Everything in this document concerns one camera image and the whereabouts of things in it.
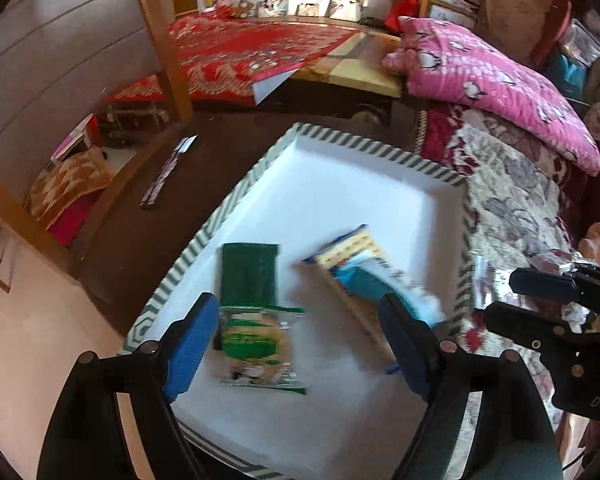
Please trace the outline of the green striped white tray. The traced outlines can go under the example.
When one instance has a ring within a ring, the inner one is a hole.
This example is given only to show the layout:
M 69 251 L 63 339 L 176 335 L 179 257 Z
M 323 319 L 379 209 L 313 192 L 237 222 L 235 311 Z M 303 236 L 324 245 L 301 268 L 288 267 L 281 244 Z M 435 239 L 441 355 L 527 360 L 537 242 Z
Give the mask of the green striped white tray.
M 466 180 L 352 133 L 293 125 L 208 215 L 134 322 L 123 348 L 157 339 L 220 289 L 227 243 L 278 247 L 277 297 L 304 310 L 292 365 L 303 391 L 232 386 L 208 350 L 172 410 L 189 442 L 242 479 L 388 479 L 425 411 L 309 255 L 366 226 L 399 270 L 452 314 L 468 269 Z

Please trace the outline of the wooden chair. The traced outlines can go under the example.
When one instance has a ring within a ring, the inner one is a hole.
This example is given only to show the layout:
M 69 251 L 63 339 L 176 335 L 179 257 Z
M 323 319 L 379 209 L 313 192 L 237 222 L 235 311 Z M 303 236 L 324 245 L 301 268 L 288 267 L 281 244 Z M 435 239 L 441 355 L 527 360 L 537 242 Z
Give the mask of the wooden chair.
M 140 0 L 21 0 L 0 15 L 0 183 L 29 193 L 61 141 L 158 73 Z

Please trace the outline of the yellow Hokkaido cracker pack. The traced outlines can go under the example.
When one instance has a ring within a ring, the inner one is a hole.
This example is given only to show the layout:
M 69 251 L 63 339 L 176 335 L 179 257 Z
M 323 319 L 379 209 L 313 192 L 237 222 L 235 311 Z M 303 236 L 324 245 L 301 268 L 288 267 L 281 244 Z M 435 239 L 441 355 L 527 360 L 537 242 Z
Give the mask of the yellow Hokkaido cracker pack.
M 398 288 L 390 282 L 396 278 L 401 284 L 407 275 L 389 260 L 368 226 L 362 224 L 334 238 L 303 262 L 336 290 L 362 331 L 389 362 L 388 374 L 394 373 L 398 366 L 378 321 L 378 304 L 385 294 Z

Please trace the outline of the dark green sachet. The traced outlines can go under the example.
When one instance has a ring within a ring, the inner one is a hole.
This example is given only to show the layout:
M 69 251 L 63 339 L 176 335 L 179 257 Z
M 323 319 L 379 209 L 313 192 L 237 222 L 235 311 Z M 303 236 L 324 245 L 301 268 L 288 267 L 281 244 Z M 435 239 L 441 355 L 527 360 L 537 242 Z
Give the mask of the dark green sachet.
M 238 314 L 251 326 L 265 326 L 265 308 L 277 306 L 276 258 L 278 246 L 227 243 L 221 248 L 220 327 L 213 349 L 222 349 L 222 329 Z

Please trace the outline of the red patterned tablecloth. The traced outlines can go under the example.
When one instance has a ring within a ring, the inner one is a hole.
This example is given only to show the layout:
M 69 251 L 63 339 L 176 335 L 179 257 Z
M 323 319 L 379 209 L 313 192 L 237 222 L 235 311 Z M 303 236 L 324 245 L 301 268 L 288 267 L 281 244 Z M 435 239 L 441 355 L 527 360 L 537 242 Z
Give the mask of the red patterned tablecloth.
M 185 15 L 168 27 L 189 97 L 253 106 L 256 82 L 298 70 L 356 30 L 333 24 Z

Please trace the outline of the white blue wafer packet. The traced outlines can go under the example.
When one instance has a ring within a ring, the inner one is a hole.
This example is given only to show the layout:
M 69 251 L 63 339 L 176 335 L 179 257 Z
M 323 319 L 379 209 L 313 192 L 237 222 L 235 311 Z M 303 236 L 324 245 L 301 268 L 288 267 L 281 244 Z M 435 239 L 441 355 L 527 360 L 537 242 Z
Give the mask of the white blue wafer packet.
M 387 294 L 396 294 L 408 313 L 429 327 L 445 321 L 439 298 L 385 258 L 361 252 L 332 274 L 354 296 L 378 302 Z

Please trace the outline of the plush santa toy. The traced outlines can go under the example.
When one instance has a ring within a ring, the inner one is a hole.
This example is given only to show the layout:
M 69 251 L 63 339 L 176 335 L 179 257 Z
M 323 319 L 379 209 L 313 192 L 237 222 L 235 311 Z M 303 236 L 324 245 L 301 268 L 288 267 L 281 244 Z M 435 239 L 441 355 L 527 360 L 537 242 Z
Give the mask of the plush santa toy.
M 254 3 L 249 0 L 215 0 L 214 12 L 218 18 L 249 18 L 254 10 Z

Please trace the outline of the floral plush blanket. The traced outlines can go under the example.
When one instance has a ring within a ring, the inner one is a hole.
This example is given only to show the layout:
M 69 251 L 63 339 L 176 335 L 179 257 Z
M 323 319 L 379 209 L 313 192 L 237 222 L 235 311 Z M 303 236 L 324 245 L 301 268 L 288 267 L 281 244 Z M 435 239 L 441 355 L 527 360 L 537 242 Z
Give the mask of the floral plush blanket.
M 509 273 L 533 260 L 554 263 L 576 254 L 588 177 L 505 119 L 450 103 L 419 112 L 416 150 L 467 179 L 472 296 L 452 332 L 465 350 L 499 356 L 512 342 L 486 330 L 482 309 L 493 300 L 539 307 L 510 291 Z

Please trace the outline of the green round cookie packet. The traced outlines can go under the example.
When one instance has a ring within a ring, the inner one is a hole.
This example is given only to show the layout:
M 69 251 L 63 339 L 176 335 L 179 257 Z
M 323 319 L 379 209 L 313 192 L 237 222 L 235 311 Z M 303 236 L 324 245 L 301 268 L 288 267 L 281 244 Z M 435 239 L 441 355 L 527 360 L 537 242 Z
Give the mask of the green round cookie packet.
M 306 394 L 306 386 L 294 370 L 290 333 L 305 314 L 296 307 L 222 307 L 222 384 Z

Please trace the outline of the pink penguin pillow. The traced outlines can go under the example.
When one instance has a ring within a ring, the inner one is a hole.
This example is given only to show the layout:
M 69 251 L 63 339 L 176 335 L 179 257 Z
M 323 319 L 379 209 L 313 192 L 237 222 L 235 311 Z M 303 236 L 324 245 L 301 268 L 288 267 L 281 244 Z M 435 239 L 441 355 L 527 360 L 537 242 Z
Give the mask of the pink penguin pillow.
M 591 177 L 600 151 L 574 108 L 547 78 L 494 48 L 469 29 L 433 18 L 401 16 L 400 47 L 388 72 L 427 100 L 485 110 L 528 131 Z

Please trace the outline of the framed photo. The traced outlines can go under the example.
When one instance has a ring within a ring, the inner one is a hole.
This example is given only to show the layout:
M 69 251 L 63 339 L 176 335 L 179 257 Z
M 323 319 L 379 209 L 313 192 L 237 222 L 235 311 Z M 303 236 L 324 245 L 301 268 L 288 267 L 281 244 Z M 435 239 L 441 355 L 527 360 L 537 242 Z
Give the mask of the framed photo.
M 326 18 L 357 23 L 362 18 L 365 0 L 329 0 Z

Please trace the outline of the dark remote control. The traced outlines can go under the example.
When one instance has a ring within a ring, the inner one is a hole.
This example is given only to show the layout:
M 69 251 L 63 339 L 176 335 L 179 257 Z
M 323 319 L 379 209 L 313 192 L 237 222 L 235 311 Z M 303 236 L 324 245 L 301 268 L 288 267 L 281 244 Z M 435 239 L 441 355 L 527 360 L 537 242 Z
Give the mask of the dark remote control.
M 186 138 L 183 138 L 180 142 L 178 142 L 178 144 L 176 144 L 176 147 L 173 149 L 166 162 L 162 165 L 158 176 L 155 178 L 154 182 L 149 185 L 149 188 L 140 201 L 140 208 L 151 209 L 153 206 L 155 206 L 155 203 L 158 200 L 166 181 L 170 178 L 170 175 L 176 166 L 178 166 L 178 162 L 196 140 L 196 136 L 186 136 Z

